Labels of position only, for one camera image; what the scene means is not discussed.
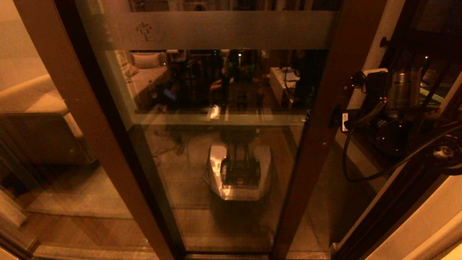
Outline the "brown-framed fixed glass panel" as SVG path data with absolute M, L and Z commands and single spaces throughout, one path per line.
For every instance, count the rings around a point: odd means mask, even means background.
M 0 260 L 180 260 L 75 0 L 0 0 Z

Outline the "dark brown door jamb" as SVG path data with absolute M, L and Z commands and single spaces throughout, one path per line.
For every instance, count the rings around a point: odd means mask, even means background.
M 335 246 L 331 260 L 365 260 L 451 175 L 413 159 L 400 166 Z

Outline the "dark metal floor track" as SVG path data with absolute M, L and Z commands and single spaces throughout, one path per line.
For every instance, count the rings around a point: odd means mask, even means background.
M 269 254 L 187 254 L 182 260 L 331 260 L 328 251 L 290 251 L 285 258 Z

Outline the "brown-framed sliding glass door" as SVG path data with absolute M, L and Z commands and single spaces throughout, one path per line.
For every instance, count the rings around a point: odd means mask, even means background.
M 287 255 L 386 0 L 75 0 L 182 255 Z

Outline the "dark barred window grille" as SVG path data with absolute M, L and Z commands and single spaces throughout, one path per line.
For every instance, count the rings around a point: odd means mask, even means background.
M 380 46 L 386 48 L 382 68 L 413 69 L 423 57 L 425 74 L 432 62 L 443 62 L 422 102 L 427 108 L 450 68 L 462 64 L 462 0 L 404 0 L 392 36 L 383 37 Z

